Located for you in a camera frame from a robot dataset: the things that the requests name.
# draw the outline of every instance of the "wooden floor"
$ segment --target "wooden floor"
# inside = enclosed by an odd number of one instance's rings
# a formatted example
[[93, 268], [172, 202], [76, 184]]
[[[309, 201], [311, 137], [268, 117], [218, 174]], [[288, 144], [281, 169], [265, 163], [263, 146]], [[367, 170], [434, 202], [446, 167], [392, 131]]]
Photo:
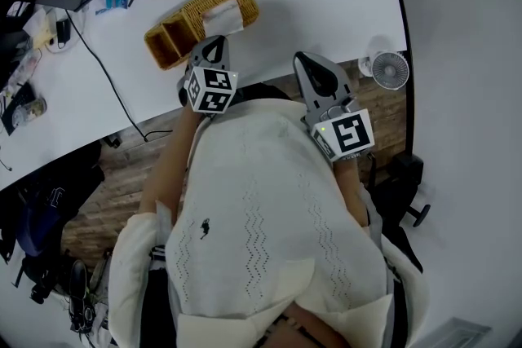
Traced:
[[[384, 167], [391, 157], [404, 151], [406, 139], [406, 96], [404, 91], [389, 91], [379, 87], [371, 78], [359, 79], [356, 61], [343, 63], [352, 79], [361, 107], [369, 109], [374, 129], [373, 153], [378, 167]], [[267, 84], [283, 90], [291, 99], [301, 100], [294, 75], [281, 77]], [[169, 112], [140, 124], [143, 132], [170, 130], [179, 111]], [[139, 206], [142, 186], [153, 167], [168, 134], [153, 134], [145, 143], [133, 128], [119, 133], [122, 145], [112, 149], [104, 144], [100, 158], [105, 181], [80, 209], [79, 215], [67, 224], [62, 238], [62, 249], [69, 249], [75, 257], [92, 268], [104, 249], [112, 248], [127, 219]], [[369, 160], [361, 158], [359, 169], [365, 181]], [[378, 179], [385, 175], [380, 170]]]

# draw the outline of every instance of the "small desk fan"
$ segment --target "small desk fan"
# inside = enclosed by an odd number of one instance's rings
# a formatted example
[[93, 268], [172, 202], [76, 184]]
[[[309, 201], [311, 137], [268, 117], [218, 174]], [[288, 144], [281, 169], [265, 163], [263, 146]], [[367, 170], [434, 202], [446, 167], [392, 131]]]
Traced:
[[399, 90], [409, 78], [409, 65], [399, 52], [380, 51], [371, 57], [359, 58], [359, 70], [373, 77], [381, 87]]

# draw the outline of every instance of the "white wall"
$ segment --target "white wall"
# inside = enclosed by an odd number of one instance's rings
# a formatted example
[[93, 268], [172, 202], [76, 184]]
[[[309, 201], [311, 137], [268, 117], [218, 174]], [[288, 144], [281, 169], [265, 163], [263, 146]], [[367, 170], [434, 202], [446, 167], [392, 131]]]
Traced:
[[414, 152], [431, 213], [408, 230], [426, 269], [425, 331], [451, 316], [522, 326], [522, 0], [405, 0], [415, 70]]
[[34, 283], [26, 276], [15, 289], [11, 264], [0, 259], [0, 335], [10, 348], [77, 348], [78, 335], [69, 330], [63, 299], [49, 296], [43, 305], [29, 299]]

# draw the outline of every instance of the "white desk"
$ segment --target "white desk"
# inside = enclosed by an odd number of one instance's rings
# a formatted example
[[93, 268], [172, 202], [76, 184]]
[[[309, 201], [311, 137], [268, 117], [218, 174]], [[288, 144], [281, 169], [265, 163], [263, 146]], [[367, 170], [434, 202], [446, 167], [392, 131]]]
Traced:
[[[176, 84], [185, 64], [161, 71], [144, 34], [187, 0], [135, 0], [128, 10], [88, 12], [85, 39], [104, 62], [136, 122], [180, 107]], [[370, 40], [384, 36], [406, 49], [399, 0], [256, 0], [259, 18], [229, 39], [231, 68], [245, 86], [293, 72], [296, 51], [337, 62], [366, 55]], [[43, 117], [0, 135], [0, 189], [87, 143], [130, 126], [107, 79], [79, 42], [44, 56], [32, 79], [47, 101]]]

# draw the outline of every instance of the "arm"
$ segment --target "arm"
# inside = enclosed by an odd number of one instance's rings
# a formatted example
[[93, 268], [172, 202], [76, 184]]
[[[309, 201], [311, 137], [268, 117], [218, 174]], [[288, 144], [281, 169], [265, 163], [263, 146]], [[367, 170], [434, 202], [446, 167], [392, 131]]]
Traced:
[[366, 205], [359, 197], [360, 181], [356, 158], [336, 161], [334, 163], [334, 176], [341, 190], [341, 194], [344, 197], [344, 203], [346, 204], [348, 212], [352, 214], [359, 225], [367, 227], [368, 214], [366, 212]]
[[172, 211], [172, 222], [178, 217], [179, 199], [187, 169], [188, 155], [201, 114], [187, 106], [176, 129], [144, 184], [139, 213], [156, 212], [156, 200]]

